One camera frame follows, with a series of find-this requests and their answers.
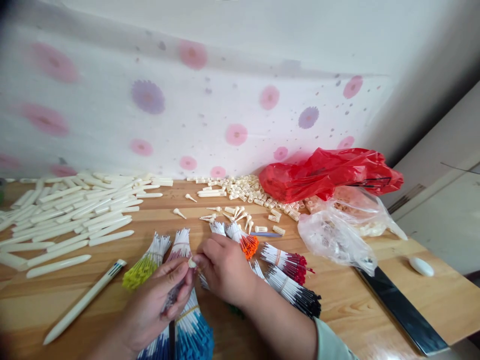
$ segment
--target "hand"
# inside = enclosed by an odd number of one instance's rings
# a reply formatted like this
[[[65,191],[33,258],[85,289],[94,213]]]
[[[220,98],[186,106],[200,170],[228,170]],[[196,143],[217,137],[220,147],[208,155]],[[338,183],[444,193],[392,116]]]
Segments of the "hand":
[[[126,305],[114,332],[132,352],[146,348],[184,309],[194,287],[194,269],[187,261],[183,257],[159,266]],[[169,291],[182,280],[176,302],[162,313]]]
[[[211,292],[238,308],[255,300],[257,279],[239,244],[228,237],[213,233],[203,241],[193,257]]]

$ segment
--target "forearm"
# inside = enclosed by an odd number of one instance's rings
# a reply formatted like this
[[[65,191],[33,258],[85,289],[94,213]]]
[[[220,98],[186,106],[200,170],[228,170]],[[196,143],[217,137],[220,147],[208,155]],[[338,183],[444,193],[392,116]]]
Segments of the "forearm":
[[[317,359],[317,328],[265,281],[258,278],[256,300],[241,306],[260,335],[283,360]]]

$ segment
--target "red plastic bag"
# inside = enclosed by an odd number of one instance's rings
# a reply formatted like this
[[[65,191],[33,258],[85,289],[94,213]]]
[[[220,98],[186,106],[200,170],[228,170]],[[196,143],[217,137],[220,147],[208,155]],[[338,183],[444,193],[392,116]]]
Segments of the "red plastic bag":
[[[328,200],[341,185],[363,187],[379,196],[400,189],[404,183],[403,175],[389,168],[381,153],[359,147],[318,148],[302,165],[273,163],[258,177],[265,192],[282,203],[313,195]]]

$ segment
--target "clear plastic bag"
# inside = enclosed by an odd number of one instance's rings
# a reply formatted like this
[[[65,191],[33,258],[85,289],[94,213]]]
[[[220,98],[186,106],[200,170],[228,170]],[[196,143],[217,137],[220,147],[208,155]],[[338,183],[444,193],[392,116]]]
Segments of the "clear plastic bag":
[[[317,256],[347,266],[355,266],[370,276],[375,274],[377,258],[357,230],[334,212],[324,209],[302,214],[298,233],[308,250]]]
[[[305,199],[305,206],[311,214],[322,210],[334,213],[355,227],[361,237],[377,237],[389,229],[400,239],[408,240],[382,201],[359,187],[339,186],[329,200],[312,196]]]

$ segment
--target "left hand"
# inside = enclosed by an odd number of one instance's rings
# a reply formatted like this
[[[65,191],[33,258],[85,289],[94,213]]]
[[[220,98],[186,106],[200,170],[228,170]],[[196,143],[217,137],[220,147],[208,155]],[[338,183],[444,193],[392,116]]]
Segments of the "left hand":
[[[183,311],[194,287],[193,275],[194,269],[189,268],[185,257],[159,266],[132,296],[113,330],[122,345],[138,354],[157,338]],[[176,302],[162,313],[169,291],[182,280]]]

